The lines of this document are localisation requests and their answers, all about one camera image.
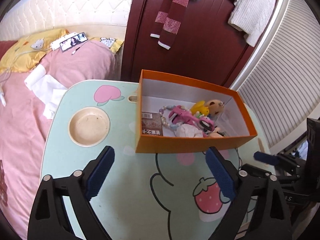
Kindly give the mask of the brown plush toy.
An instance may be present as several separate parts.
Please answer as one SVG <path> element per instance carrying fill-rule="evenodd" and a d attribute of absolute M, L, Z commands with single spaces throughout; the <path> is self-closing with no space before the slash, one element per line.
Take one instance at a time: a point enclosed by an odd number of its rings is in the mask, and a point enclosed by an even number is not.
<path fill-rule="evenodd" d="M 209 100 L 204 104 L 209 109 L 209 114 L 211 116 L 217 116 L 224 111 L 224 103 L 220 100 L 213 99 Z"/>

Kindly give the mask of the white paper ball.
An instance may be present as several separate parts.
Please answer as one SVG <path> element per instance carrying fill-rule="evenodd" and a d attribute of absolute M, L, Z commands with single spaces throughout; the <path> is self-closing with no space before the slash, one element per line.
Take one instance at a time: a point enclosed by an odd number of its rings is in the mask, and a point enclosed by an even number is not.
<path fill-rule="evenodd" d="M 200 129 L 193 125 L 182 124 L 175 131 L 176 137 L 180 138 L 202 138 L 203 133 Z"/>

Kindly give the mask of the pink scissors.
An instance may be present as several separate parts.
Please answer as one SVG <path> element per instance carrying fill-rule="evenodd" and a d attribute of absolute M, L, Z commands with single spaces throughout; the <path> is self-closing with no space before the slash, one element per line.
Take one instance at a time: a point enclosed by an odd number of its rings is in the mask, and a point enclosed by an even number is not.
<path fill-rule="evenodd" d="M 190 110 L 182 108 L 180 105 L 171 110 L 169 119 L 175 125 L 180 123 L 194 125 L 204 132 L 212 132 L 215 128 L 214 122 L 210 118 L 204 115 L 194 116 Z"/>

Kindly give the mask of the brown drink carton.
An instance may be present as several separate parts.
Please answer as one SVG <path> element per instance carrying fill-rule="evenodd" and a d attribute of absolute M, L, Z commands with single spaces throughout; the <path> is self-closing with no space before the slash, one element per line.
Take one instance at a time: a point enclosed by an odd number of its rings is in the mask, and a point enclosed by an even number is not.
<path fill-rule="evenodd" d="M 163 136 L 163 125 L 159 113 L 142 112 L 142 134 Z"/>

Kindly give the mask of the orange cardboard box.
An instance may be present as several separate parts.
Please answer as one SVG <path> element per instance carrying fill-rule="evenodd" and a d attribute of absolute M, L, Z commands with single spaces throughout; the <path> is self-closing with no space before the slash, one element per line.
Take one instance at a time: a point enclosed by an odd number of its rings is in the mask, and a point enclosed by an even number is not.
<path fill-rule="evenodd" d="M 137 153 L 227 150 L 257 136 L 237 92 L 151 70 L 140 75 L 136 129 Z"/>

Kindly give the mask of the big-eyed boy figurine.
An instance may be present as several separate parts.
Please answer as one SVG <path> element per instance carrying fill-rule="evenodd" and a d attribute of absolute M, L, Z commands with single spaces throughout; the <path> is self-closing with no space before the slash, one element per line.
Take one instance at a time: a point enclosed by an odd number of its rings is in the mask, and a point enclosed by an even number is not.
<path fill-rule="evenodd" d="M 207 132 L 206 135 L 207 137 L 210 137 L 210 138 L 220 138 L 220 137 L 224 137 L 225 133 L 222 131 L 221 128 L 215 127 L 212 132 Z"/>

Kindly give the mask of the yellow hat dog figurine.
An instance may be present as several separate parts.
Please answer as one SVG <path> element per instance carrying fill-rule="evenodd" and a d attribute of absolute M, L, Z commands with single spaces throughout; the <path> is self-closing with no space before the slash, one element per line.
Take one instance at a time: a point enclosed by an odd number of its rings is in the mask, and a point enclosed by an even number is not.
<path fill-rule="evenodd" d="M 190 109 L 192 115 L 199 113 L 200 115 L 208 116 L 209 115 L 209 108 L 205 106 L 205 101 L 199 101 L 195 103 Z"/>

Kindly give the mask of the white louvered closet door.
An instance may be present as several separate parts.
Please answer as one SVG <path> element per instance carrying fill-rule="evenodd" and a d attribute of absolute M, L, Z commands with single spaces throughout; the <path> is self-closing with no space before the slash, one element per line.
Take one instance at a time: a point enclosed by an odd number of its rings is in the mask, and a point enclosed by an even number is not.
<path fill-rule="evenodd" d="M 268 47 L 238 89 L 272 153 L 319 118 L 319 23 L 304 0 L 283 0 Z"/>

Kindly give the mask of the pink bed quilt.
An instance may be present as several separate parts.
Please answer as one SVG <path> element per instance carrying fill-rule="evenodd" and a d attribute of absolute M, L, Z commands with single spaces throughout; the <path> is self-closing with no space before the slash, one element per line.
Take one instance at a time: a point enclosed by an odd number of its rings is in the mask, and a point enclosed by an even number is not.
<path fill-rule="evenodd" d="M 52 51 L 40 63 L 66 88 L 84 80 L 113 78 L 116 72 L 114 53 L 97 40 Z M 12 73 L 3 86 L 7 105 L 1 106 L 1 211 L 21 239 L 27 237 L 52 123 L 43 115 L 44 103 L 24 84 L 27 76 Z"/>

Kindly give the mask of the white toilet paper roll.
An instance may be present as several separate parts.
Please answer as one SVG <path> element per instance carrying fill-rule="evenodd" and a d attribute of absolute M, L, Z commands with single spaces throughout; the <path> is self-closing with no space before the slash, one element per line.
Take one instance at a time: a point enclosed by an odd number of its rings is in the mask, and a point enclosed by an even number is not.
<path fill-rule="evenodd" d="M 24 84 L 44 103 L 43 116 L 52 120 L 62 97 L 67 92 L 67 88 L 47 74 L 46 69 L 41 64 L 38 64 L 27 76 Z"/>

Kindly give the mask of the dark red wooden door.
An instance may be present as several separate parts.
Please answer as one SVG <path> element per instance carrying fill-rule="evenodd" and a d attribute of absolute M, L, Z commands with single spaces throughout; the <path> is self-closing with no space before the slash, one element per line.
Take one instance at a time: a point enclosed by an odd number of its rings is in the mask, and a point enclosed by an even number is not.
<path fill-rule="evenodd" d="M 150 37 L 163 0 L 132 0 L 121 80 L 137 82 L 144 69 L 229 87 L 253 54 L 244 33 L 228 24 L 233 0 L 190 2 L 173 46 Z"/>

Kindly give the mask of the white knitted sweater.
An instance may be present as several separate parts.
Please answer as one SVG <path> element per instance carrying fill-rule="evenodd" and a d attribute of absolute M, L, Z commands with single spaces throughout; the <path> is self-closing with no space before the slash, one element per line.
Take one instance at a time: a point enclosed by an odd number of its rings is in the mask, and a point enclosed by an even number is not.
<path fill-rule="evenodd" d="M 276 0 L 235 0 L 228 24 L 245 33 L 249 46 L 255 47 L 273 14 Z"/>

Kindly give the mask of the yellow cartoon pillow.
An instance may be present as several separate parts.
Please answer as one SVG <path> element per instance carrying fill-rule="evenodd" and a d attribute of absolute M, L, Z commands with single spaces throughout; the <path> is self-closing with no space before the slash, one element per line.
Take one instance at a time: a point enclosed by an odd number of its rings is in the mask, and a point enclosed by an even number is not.
<path fill-rule="evenodd" d="M 102 44 L 107 46 L 114 54 L 116 54 L 120 50 L 124 43 L 124 41 L 120 39 L 111 37 L 91 37 L 90 39 L 93 41 L 101 42 Z"/>
<path fill-rule="evenodd" d="M 50 44 L 69 34 L 64 28 L 51 29 L 20 38 L 1 58 L 1 74 L 32 70 L 51 50 Z"/>

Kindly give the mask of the white power strip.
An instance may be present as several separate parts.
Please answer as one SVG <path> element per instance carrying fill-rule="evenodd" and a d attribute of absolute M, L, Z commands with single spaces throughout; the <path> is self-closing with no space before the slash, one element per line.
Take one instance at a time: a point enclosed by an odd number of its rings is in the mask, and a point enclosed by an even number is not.
<path fill-rule="evenodd" d="M 76 32 L 73 32 L 73 33 L 69 33 L 67 35 L 64 35 L 62 36 L 61 38 L 58 38 L 57 40 L 53 41 L 51 44 L 50 44 L 50 48 L 52 50 L 57 50 L 60 48 L 60 43 L 63 42 L 63 41 L 66 41 L 67 39 L 75 36 L 75 35 L 78 35 L 78 33 Z"/>

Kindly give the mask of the smartphone with lit screen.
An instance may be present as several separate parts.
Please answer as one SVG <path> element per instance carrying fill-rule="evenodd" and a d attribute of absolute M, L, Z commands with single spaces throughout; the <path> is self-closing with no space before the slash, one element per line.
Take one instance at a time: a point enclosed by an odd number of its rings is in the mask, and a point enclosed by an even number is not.
<path fill-rule="evenodd" d="M 84 32 L 76 34 L 66 40 L 60 42 L 60 48 L 62 52 L 65 52 L 81 43 L 84 43 L 88 40 L 86 34 Z"/>

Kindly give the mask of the red striped scarf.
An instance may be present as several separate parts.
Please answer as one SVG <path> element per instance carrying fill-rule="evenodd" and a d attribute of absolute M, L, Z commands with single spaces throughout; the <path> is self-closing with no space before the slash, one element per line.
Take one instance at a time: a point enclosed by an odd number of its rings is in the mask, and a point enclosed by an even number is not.
<path fill-rule="evenodd" d="M 150 36 L 158 45 L 169 50 L 183 21 L 189 0 L 163 0 L 155 18 Z"/>

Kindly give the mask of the cream tufted headboard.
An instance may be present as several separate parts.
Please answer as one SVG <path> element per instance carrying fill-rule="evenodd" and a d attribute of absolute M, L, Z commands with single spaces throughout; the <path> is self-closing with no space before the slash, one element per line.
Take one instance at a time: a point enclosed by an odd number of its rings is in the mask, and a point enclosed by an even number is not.
<path fill-rule="evenodd" d="M 20 0 L 1 20 L 1 40 L 68 26 L 126 28 L 131 3 L 132 0 Z"/>

